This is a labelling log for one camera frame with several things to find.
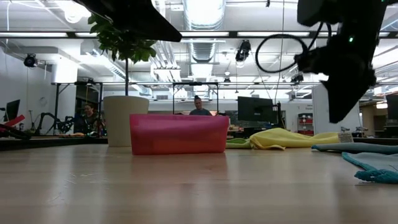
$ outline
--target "table surface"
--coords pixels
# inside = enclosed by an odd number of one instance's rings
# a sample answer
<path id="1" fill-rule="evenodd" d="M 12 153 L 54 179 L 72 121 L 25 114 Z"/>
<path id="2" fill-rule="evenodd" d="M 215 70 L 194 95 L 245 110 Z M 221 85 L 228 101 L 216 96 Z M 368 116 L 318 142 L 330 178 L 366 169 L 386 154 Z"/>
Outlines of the table surface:
<path id="1" fill-rule="evenodd" d="M 339 154 L 131 156 L 80 145 L 0 152 L 2 223 L 397 223 L 398 188 Z"/>

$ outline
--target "computer monitor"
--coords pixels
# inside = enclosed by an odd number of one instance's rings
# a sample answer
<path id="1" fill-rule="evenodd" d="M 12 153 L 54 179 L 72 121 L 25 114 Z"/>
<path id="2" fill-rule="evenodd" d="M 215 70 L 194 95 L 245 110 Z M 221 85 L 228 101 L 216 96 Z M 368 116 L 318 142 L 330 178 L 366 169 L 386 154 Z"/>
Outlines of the computer monitor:
<path id="1" fill-rule="evenodd" d="M 398 95 L 386 95 L 388 119 L 398 119 Z"/>
<path id="2" fill-rule="evenodd" d="M 16 100 L 16 101 L 7 103 L 7 106 L 6 106 L 7 113 L 4 115 L 4 121 L 11 121 L 11 120 L 17 118 L 20 102 L 21 102 L 20 100 Z"/>
<path id="3" fill-rule="evenodd" d="M 239 96 L 238 120 L 277 123 L 272 100 Z"/>

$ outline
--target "white plant pot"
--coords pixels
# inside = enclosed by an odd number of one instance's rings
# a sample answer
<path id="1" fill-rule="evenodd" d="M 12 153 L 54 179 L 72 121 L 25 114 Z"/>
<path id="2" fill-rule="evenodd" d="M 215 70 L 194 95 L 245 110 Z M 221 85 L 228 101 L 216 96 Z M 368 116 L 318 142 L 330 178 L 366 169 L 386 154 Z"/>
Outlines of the white plant pot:
<path id="1" fill-rule="evenodd" d="M 137 96 L 104 97 L 109 147 L 131 147 L 130 114 L 147 114 L 149 100 Z"/>

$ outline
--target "pink plastic bin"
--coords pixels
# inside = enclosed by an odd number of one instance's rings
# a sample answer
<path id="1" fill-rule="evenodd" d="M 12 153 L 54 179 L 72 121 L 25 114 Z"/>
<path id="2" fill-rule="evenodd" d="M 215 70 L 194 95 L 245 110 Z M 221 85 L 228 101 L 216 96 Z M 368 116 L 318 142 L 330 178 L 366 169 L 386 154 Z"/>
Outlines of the pink plastic bin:
<path id="1" fill-rule="evenodd" d="M 226 116 L 130 115 L 134 155 L 224 152 Z"/>

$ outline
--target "woman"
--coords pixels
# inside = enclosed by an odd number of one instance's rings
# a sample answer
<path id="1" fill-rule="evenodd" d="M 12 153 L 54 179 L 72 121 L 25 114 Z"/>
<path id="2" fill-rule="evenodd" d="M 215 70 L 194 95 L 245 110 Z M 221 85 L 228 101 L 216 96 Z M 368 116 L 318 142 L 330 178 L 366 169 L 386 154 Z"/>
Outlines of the woman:
<path id="1" fill-rule="evenodd" d="M 97 132 L 98 131 L 98 114 L 95 113 L 94 107 L 91 104 L 86 104 L 85 105 L 85 115 L 83 116 L 83 119 L 85 121 L 85 126 L 86 126 L 86 132 Z"/>

